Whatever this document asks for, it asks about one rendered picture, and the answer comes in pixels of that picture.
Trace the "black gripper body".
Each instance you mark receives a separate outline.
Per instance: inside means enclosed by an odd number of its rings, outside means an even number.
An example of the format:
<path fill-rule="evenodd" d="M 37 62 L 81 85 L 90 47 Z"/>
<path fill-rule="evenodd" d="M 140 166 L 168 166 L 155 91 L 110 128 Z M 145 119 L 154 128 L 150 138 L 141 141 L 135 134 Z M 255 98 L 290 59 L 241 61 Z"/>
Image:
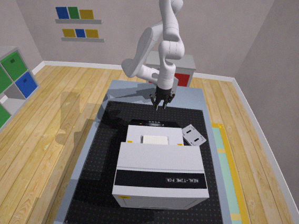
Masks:
<path fill-rule="evenodd" d="M 163 96 L 162 100 L 165 100 L 165 95 L 169 96 L 171 94 L 171 90 L 172 90 L 172 88 L 171 89 L 161 89 L 158 86 L 156 86 L 156 92 L 155 92 L 156 95 L 155 96 L 157 97 L 157 99 L 159 99 L 160 96 L 162 95 Z M 165 95 L 163 95 L 163 94 L 165 94 Z"/>

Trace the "white real-time pcr machine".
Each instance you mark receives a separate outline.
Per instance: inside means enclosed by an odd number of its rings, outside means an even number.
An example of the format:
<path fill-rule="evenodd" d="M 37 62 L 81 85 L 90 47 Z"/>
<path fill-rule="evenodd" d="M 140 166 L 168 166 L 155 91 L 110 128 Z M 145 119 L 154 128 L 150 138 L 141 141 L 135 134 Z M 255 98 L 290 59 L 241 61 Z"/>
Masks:
<path fill-rule="evenodd" d="M 143 144 L 166 136 L 168 145 Z M 209 198 L 199 146 L 173 121 L 132 119 L 121 142 L 112 195 L 121 207 L 187 210 Z"/>

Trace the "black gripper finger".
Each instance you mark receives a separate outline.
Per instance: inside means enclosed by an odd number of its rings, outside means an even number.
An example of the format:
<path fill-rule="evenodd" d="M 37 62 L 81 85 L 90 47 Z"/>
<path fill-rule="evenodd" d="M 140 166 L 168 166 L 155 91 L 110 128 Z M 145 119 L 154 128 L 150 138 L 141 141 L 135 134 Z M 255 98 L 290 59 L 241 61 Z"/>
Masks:
<path fill-rule="evenodd" d="M 169 95 L 169 97 L 167 95 L 165 95 L 165 100 L 163 102 L 163 109 L 166 108 L 167 103 L 170 103 L 172 101 L 172 99 L 174 98 L 175 94 L 172 91 L 171 94 Z"/>
<path fill-rule="evenodd" d="M 155 105 L 154 108 L 155 108 L 156 110 L 158 110 L 158 105 L 159 105 L 159 103 L 161 102 L 163 96 L 161 95 L 159 99 L 157 99 L 157 97 L 156 97 L 156 100 L 154 101 L 154 99 L 155 99 L 155 95 L 156 95 L 156 94 L 153 94 L 153 95 L 150 94 L 150 98 L 151 98 L 151 101 L 152 101 L 153 105 Z"/>

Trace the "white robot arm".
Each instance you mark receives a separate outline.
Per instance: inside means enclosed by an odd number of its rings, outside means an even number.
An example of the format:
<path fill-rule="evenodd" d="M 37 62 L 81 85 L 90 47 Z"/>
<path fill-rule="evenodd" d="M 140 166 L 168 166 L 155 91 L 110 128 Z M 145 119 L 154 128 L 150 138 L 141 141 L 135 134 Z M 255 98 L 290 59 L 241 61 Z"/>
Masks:
<path fill-rule="evenodd" d="M 162 20 L 144 30 L 138 41 L 134 59 L 125 59 L 121 64 L 127 77 L 132 78 L 136 76 L 156 83 L 161 89 L 172 88 L 176 66 L 166 61 L 166 59 L 179 60 L 184 56 L 184 45 L 179 35 L 176 19 L 176 15 L 182 6 L 182 0 L 159 0 Z M 145 59 L 162 34 L 164 41 L 158 47 L 160 70 L 144 66 Z"/>

